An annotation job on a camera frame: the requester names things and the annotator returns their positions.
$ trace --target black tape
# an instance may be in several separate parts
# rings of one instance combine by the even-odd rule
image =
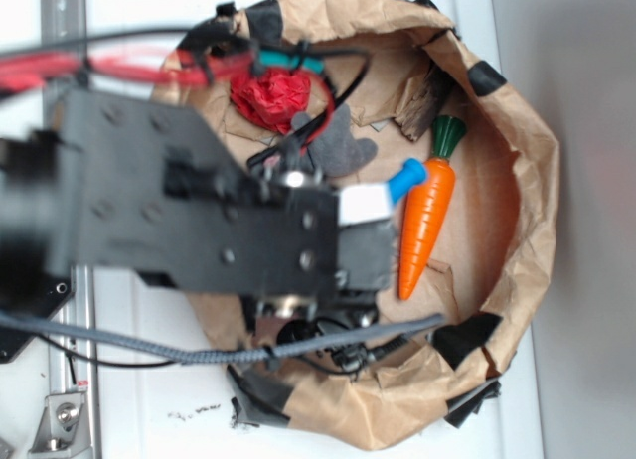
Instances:
[[[228,366],[228,380],[236,395],[232,401],[236,423],[287,427],[289,416],[282,410],[293,392],[291,386],[253,369],[240,375],[233,366]]]
[[[501,317],[484,313],[459,325],[442,327],[433,333],[432,345],[454,370],[470,353],[482,347],[501,322]]]
[[[417,5],[421,5],[423,7],[428,7],[429,9],[435,9],[437,12],[439,12],[439,9],[437,8],[437,6],[433,3],[432,0],[414,0],[413,1],[415,4]]]
[[[477,96],[488,96],[508,82],[503,75],[483,60],[477,62],[468,71],[468,81]]]
[[[259,42],[280,45],[282,13],[277,0],[263,0],[245,9],[249,35]]]
[[[461,427],[471,413],[479,413],[481,405],[486,399],[499,397],[501,384],[498,381],[488,381],[472,391],[447,401],[450,411],[444,420],[454,427]]]

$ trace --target gray foam piece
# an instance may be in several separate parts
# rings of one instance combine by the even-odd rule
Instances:
[[[299,129],[309,122],[311,117],[299,112],[291,120],[291,127]],[[333,115],[327,129],[307,148],[314,168],[331,178],[355,173],[366,166],[378,154],[378,145],[370,138],[355,139],[349,128],[351,111],[343,104]]]

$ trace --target red tissue paper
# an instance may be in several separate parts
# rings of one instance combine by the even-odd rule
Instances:
[[[240,114],[258,126],[286,134],[293,115],[307,109],[311,80],[304,72],[268,68],[260,77],[235,76],[231,89],[230,98]]]

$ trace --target orange carrot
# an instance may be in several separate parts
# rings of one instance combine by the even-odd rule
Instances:
[[[428,180],[413,188],[406,198],[399,256],[399,298],[407,300],[417,285],[448,211],[455,187],[449,158],[466,125],[452,116],[433,121],[432,157],[424,163]]]

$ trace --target brown paper bag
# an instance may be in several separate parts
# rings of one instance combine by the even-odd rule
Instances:
[[[431,64],[457,83],[442,113],[462,118],[468,134],[451,160],[457,184],[432,261],[408,302],[397,301],[392,288],[381,293],[378,305],[383,321],[441,312],[458,326],[440,330],[434,345],[414,339],[410,349],[354,382],[293,360],[271,374],[231,368],[238,394],[262,406],[252,420],[269,415],[278,424],[360,448],[391,446],[446,415],[453,399],[500,375],[511,362],[550,282],[557,141],[434,8],[401,0],[269,0],[236,13],[234,23],[239,33],[268,42],[305,39],[373,51],[371,72],[348,104],[354,135],[375,139],[379,154],[355,175],[334,180],[339,185],[385,180],[407,157],[426,159],[430,134],[413,127],[425,115],[421,100]],[[328,69],[336,83],[356,70],[346,61],[331,62]],[[157,89],[155,98],[196,106],[240,160],[260,151],[258,139],[271,135],[234,111],[221,84],[203,91]],[[320,111],[321,100],[313,103],[310,109]],[[386,118],[394,121],[379,133],[368,126]],[[400,216],[397,209],[397,228]],[[190,298],[214,347],[248,341],[237,298]],[[468,348],[458,353],[458,344]]]

